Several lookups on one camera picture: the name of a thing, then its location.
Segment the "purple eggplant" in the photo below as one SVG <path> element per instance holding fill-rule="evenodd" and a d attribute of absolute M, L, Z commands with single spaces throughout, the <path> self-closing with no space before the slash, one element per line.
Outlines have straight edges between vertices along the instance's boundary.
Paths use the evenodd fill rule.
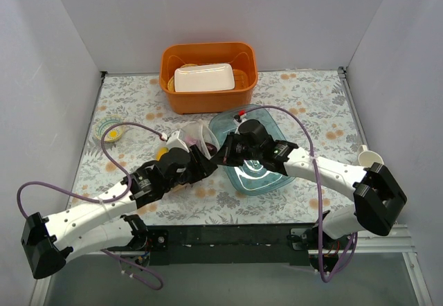
<path fill-rule="evenodd" d="M 203 138 L 193 138 L 191 136 L 186 136 L 185 142 L 187 145 L 196 145 L 199 150 L 205 155 L 213 156 L 217 153 L 217 147 L 210 142 L 206 142 Z"/>

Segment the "clear zip top bag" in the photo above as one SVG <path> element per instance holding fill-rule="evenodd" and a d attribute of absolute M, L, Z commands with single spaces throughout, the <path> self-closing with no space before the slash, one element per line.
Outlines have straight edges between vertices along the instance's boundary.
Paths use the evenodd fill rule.
<path fill-rule="evenodd" d="M 219 142 L 212 131 L 201 121 L 191 122 L 176 129 L 165 144 L 155 151 L 155 159 L 165 165 L 176 163 L 186 166 L 189 163 L 201 163 L 217 169 L 212 158 L 219 151 Z"/>

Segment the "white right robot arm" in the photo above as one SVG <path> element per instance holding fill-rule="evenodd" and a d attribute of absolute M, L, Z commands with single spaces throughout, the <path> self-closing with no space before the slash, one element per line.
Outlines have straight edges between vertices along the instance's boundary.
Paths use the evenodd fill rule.
<path fill-rule="evenodd" d="M 407 197 L 389 169 L 380 163 L 365 168 L 313 156 L 295 143 L 275 140 L 258 120 L 247 120 L 229 133 L 211 161 L 241 166 L 258 161 L 265 169 L 284 176 L 320 182 L 342 194 L 352 205 L 320 214 L 313 232 L 314 243 L 328 249 L 339 238 L 369 231 L 389 235 Z"/>

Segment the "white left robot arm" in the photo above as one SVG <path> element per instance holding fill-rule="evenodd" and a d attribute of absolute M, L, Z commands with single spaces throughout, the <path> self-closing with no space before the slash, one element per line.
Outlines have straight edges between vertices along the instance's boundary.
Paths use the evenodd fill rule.
<path fill-rule="evenodd" d="M 135 210 L 160 200 L 177 186 L 209 177 L 216 169 L 197 146 L 174 147 L 96 198 L 47 217 L 30 215 L 21 245 L 33 278 L 49 277 L 74 258 L 103 249 L 162 249 L 159 234 L 149 232 Z"/>

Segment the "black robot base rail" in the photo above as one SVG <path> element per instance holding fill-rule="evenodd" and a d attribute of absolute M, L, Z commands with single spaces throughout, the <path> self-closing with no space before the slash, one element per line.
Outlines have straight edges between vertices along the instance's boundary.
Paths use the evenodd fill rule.
<path fill-rule="evenodd" d="M 146 240 L 115 246 L 123 255 L 148 253 L 150 265 L 282 263 L 319 269 L 313 224 L 148 226 Z"/>

